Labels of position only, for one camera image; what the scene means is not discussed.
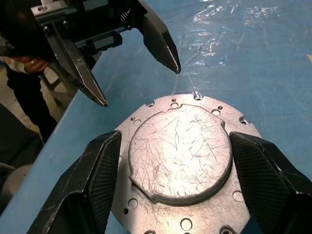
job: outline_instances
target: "blue table surface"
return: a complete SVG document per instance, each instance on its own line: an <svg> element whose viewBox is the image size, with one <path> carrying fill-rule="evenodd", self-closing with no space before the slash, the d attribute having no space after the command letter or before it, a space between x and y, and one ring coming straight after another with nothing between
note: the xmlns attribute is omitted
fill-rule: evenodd
<svg viewBox="0 0 312 234"><path fill-rule="evenodd" d="M179 75L156 62L137 30L105 52L94 74L109 107L79 92L0 218L1 234L24 234L58 178L96 136L141 105L196 92L224 101L255 124L312 179L312 1L148 0L170 29ZM125 230L110 216L106 233Z"/></svg>

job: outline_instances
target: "metal plate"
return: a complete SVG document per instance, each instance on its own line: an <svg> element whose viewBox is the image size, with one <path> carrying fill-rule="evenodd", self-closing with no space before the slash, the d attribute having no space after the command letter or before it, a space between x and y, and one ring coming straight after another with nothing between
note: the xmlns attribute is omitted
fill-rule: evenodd
<svg viewBox="0 0 312 234"><path fill-rule="evenodd" d="M175 95L141 106L117 129L112 212L132 234L241 232L249 213L228 134L260 136L242 113L213 98Z"/></svg>

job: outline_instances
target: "black pants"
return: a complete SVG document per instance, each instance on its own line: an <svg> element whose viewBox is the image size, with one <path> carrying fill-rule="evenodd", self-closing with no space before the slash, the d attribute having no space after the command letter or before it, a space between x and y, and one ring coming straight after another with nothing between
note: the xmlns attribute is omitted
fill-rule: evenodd
<svg viewBox="0 0 312 234"><path fill-rule="evenodd" d="M6 65L8 83L14 91L25 114L40 129L43 142L46 142L57 125L50 115L41 92L40 78L36 74L18 73Z"/></svg>

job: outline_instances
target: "person's hand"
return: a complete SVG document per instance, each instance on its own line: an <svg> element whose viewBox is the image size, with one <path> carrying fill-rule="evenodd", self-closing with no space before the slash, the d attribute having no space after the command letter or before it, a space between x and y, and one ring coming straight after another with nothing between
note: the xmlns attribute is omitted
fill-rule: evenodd
<svg viewBox="0 0 312 234"><path fill-rule="evenodd" d="M15 61L24 63L26 71L29 73L41 73L49 65L48 62L42 59L32 58L30 56L13 57L12 59L14 59Z"/></svg>

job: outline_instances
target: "person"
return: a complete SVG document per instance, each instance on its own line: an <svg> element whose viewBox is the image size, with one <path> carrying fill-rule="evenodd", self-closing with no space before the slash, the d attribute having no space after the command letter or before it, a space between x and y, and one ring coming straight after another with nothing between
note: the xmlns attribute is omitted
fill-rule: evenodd
<svg viewBox="0 0 312 234"><path fill-rule="evenodd" d="M41 92L40 78L54 54L30 10L40 0L0 0L0 35L20 56L3 58L8 82L22 110L46 142L57 125Z"/></svg>

